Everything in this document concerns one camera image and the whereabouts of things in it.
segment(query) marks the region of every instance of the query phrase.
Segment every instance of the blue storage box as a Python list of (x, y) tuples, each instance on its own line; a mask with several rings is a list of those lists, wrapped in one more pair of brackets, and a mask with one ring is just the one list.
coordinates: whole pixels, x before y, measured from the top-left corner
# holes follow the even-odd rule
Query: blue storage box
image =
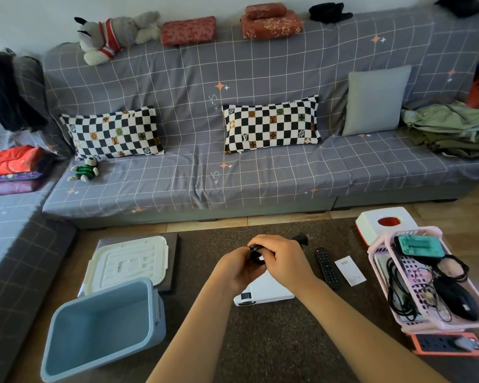
[(163, 300), (137, 278), (66, 302), (51, 318), (41, 378), (53, 382), (152, 347), (166, 334)]

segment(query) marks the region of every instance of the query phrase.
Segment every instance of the wooden floor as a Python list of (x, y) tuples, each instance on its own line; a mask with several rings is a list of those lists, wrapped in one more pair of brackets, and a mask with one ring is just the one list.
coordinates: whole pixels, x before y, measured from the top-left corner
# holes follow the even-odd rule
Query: wooden floor
[[(403, 205), (420, 226), (438, 226), (444, 232), (451, 251), (470, 266), (470, 277), (479, 289), (479, 187), (465, 199), (453, 203), (414, 203)], [(112, 227), (97, 231), (80, 231), (72, 254), (64, 260), (44, 305), (25, 341), (11, 375), (7, 381), (38, 383), (44, 344), (51, 316), (64, 302), (77, 296), (87, 263), (101, 238), (145, 233), (162, 233), (213, 228), (253, 226), (356, 217), (367, 209), (357, 207), (347, 211), (330, 211), (319, 214), (287, 214), (266, 217), (231, 218), (216, 222), (181, 222), (156, 225)]]

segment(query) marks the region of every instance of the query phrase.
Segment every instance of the paper card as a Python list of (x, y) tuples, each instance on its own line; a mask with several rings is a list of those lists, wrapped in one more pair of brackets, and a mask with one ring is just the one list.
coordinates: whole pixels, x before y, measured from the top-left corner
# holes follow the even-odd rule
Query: paper card
[(353, 262), (351, 256), (336, 260), (335, 264), (351, 286), (366, 281), (366, 277), (364, 277), (358, 266)]

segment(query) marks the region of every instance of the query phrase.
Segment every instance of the remote control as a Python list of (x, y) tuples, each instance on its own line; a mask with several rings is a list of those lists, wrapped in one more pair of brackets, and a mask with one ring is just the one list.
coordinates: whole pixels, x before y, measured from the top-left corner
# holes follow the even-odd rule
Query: remote control
[(326, 249), (324, 247), (319, 247), (314, 252), (316, 253), (316, 258), (318, 258), (318, 263), (323, 272), (326, 284), (330, 286), (330, 289), (337, 290), (340, 285)]

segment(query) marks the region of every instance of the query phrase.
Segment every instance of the gray pillow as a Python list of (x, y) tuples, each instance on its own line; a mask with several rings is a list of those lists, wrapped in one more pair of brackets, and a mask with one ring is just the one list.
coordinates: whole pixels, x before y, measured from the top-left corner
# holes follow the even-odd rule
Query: gray pillow
[(349, 73), (343, 136), (394, 130), (412, 66)]

